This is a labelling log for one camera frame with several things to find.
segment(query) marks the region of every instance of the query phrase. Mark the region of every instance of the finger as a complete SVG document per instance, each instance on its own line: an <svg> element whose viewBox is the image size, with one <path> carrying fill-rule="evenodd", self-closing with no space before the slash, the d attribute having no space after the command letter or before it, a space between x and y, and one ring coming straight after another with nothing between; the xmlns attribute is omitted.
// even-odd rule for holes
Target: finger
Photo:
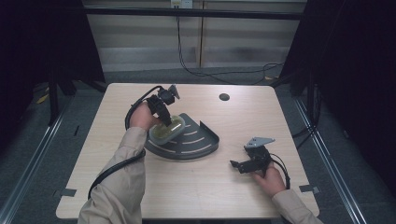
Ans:
<svg viewBox="0 0 396 224"><path fill-rule="evenodd" d="M271 162L268 164L268 168L270 168L270 167L275 167L273 161L271 161Z"/></svg>
<svg viewBox="0 0 396 224"><path fill-rule="evenodd" d="M253 178L254 178L255 180L257 180L257 181L263 179L262 175L257 174L256 172L251 172L250 174L251 174L251 175L253 176Z"/></svg>

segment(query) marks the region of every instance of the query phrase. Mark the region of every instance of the beige jacket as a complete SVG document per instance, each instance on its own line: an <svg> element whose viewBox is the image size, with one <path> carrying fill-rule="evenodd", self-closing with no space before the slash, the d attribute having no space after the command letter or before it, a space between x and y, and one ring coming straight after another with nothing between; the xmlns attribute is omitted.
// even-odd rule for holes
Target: beige jacket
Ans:
<svg viewBox="0 0 396 224"><path fill-rule="evenodd" d="M125 161L143 149L147 132L132 127L123 136L113 158L103 169ZM145 166L143 160L134 162L108 176L91 192L78 217L78 224L125 223L141 224L140 203L145 193ZM280 214L292 223L322 223L303 204L292 190L285 190L273 198Z"/></svg>

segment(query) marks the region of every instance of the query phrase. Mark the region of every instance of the gray curved object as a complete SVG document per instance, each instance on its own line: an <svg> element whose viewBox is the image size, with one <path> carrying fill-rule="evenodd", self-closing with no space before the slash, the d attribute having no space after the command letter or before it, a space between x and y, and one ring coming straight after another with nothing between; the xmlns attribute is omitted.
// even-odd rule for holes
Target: gray curved object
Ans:
<svg viewBox="0 0 396 224"><path fill-rule="evenodd" d="M149 139L145 149L156 154L176 161L189 161L202 158L216 151L219 147L219 137L200 121L198 125L187 114L180 114L186 121L184 131L164 145L155 145Z"/></svg>

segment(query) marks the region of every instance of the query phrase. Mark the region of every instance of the black cable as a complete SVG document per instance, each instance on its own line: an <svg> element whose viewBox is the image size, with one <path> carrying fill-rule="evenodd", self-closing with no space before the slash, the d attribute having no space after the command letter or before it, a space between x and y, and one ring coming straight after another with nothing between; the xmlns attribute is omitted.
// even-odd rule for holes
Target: black cable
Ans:
<svg viewBox="0 0 396 224"><path fill-rule="evenodd" d="M290 189L290 177L289 177L289 173L288 173L288 169L286 169L286 165L285 162L282 161L282 159L280 159L280 157L278 157L276 154L274 153L270 153L271 156L275 156L277 157L280 162L282 162L282 164L280 164L279 161L276 161L274 159L271 159L272 162L276 163L283 171L283 174L285 175L285 180L286 180L286 189ZM285 224L291 224L285 217L281 216L283 223Z"/></svg>
<svg viewBox="0 0 396 224"><path fill-rule="evenodd" d="M125 116L125 130L129 129L129 122L131 120L131 116L134 113L134 111L137 109L137 107L143 103L143 101L145 100L145 98L152 92L155 91L155 89L161 89L162 86L156 86L151 88L151 90L149 90L148 92L146 92L142 97L140 97L133 105L131 105L131 108L128 110L128 113Z"/></svg>
<svg viewBox="0 0 396 224"><path fill-rule="evenodd" d="M128 130L129 129L129 123L131 120L131 116L134 113L134 111L137 109L137 107L143 103L143 101L145 100L145 98L152 92L155 91L156 89L163 89L162 86L156 86L151 88L151 90L149 90L148 92L146 92L142 97L140 97L133 105L131 105L131 108L128 110L126 116L125 116L125 129ZM91 187L90 187L90 191L88 193L88 199L91 198L91 191L94 187L96 187L98 184L100 184L106 177L108 177L109 175L113 174L114 172L118 171L120 168L131 164L134 161L137 161L141 158L143 158L146 155L146 150L143 149L142 152L140 152L138 155L125 160L125 161L121 161L115 165L113 165L112 167L108 168L107 170L103 171L98 177L96 177L96 179L93 181Z"/></svg>
<svg viewBox="0 0 396 224"><path fill-rule="evenodd" d="M214 78L217 81L225 82L225 83L231 84L231 85L239 85L239 84L224 80L222 78L218 78L216 76L227 75L227 74L249 74L249 73L260 73L260 72L263 72L263 76L262 76L262 78L260 80L254 82L254 83L248 84L248 85L257 85L258 83L262 82L265 79L265 71L273 69L273 68L275 68L277 66L280 66L280 65L284 64L284 63L268 63L268 64L264 65L262 67L262 69L260 69L260 70L245 71L245 72L232 71L232 72L220 72L220 73L212 73L212 74L202 73L202 72L193 72L186 66L186 64L184 64L183 53L182 53L182 48L181 48L180 18L179 17L177 17L177 49L178 49L178 57L179 57L180 64L183 67L183 69L186 70L188 73L190 73L191 75L194 75L196 77L212 77L212 78Z"/></svg>
<svg viewBox="0 0 396 224"><path fill-rule="evenodd" d="M276 161L274 159L271 159L271 161L273 161L274 163L276 163L283 171L283 174L285 175L285 180L286 180L286 189L290 189L290 177L289 177L289 173L288 170L286 169L286 165L285 162L282 161L282 159L280 159L280 157L278 157L276 154L270 153L271 156L275 156L277 157L282 164L279 161Z"/></svg>
<svg viewBox="0 0 396 224"><path fill-rule="evenodd" d="M104 172L102 172L98 177L96 177L95 181L93 181L91 187L90 187L90 191L88 192L88 199L91 198L91 191L93 190L94 187L96 187L98 184L100 184L106 177L108 177L109 175L113 174L114 172L118 171L119 169L121 169L122 167L131 164L134 161L138 161L139 159L143 158L146 156L146 150L143 149L139 154L137 154L136 156L119 162L115 165L113 165L112 167L108 168L107 170L105 170Z"/></svg>

